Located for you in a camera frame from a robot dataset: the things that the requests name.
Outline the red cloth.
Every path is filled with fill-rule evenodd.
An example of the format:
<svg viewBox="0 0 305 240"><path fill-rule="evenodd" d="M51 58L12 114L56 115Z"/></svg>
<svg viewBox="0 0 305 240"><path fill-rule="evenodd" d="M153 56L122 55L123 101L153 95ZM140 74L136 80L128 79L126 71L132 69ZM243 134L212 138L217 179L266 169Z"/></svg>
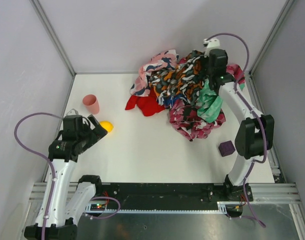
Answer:
<svg viewBox="0 0 305 240"><path fill-rule="evenodd" d="M135 106L141 110L145 117L153 116L154 114L160 113L166 109L163 105L157 103L157 96L153 90L151 90L149 95L145 97L132 95L125 106L125 110L132 110Z"/></svg>

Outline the orange black camouflage cloth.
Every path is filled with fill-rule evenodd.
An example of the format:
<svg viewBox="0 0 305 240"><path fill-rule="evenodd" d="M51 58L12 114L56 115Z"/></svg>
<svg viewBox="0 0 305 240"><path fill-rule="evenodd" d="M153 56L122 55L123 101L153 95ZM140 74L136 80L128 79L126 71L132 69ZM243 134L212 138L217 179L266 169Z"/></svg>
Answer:
<svg viewBox="0 0 305 240"><path fill-rule="evenodd" d="M177 96L177 100L194 106L208 78L209 58L203 52L193 50L184 60L174 70L163 69L153 73L148 83L156 96L167 91L169 95Z"/></svg>

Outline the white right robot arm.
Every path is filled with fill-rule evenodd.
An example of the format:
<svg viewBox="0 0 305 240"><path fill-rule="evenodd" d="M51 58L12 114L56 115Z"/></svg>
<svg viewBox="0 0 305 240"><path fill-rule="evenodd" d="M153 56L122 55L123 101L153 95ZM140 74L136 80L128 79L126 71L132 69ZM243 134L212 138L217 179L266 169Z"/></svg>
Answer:
<svg viewBox="0 0 305 240"><path fill-rule="evenodd" d="M246 184L255 164L266 162L268 150L273 144L275 120L246 100L238 80L227 72L228 55L225 50L208 50L205 56L208 58L210 89L228 105L239 123L234 140L237 157L222 187L226 200L238 201L248 196Z"/></svg>

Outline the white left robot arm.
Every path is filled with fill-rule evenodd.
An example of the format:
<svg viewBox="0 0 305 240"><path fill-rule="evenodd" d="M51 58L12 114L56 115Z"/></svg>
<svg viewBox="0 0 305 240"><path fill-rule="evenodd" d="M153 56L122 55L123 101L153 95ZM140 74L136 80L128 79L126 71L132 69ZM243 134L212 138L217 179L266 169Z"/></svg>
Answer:
<svg viewBox="0 0 305 240"><path fill-rule="evenodd" d="M63 129L49 145L50 173L43 202L35 223L24 229L27 240L74 240L78 221L83 211L97 194L103 191L98 175L83 175L77 191L67 200L71 177L79 155L107 135L107 131L91 114L67 115L62 120Z"/></svg>

